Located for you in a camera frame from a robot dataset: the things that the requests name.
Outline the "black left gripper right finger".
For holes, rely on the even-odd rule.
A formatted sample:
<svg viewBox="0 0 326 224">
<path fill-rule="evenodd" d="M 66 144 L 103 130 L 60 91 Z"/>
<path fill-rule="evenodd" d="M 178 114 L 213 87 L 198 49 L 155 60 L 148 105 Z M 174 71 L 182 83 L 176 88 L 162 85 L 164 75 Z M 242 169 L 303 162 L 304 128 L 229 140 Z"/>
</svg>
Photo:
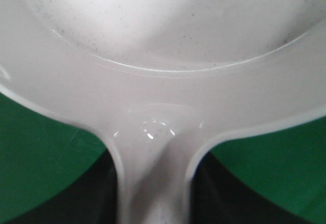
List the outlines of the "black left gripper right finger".
<svg viewBox="0 0 326 224">
<path fill-rule="evenodd" d="M 200 161 L 192 181 L 191 223 L 265 224 L 306 221 L 254 192 L 212 153 Z"/>
</svg>

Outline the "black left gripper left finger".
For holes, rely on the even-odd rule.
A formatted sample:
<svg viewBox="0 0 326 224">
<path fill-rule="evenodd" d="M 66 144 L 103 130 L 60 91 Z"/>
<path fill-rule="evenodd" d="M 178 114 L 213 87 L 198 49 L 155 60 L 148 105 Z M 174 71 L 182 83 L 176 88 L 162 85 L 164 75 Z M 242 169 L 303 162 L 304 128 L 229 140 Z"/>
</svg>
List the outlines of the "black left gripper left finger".
<svg viewBox="0 0 326 224">
<path fill-rule="evenodd" d="M 51 199 L 6 223 L 91 224 L 117 222 L 117 174 L 108 151 Z"/>
</svg>

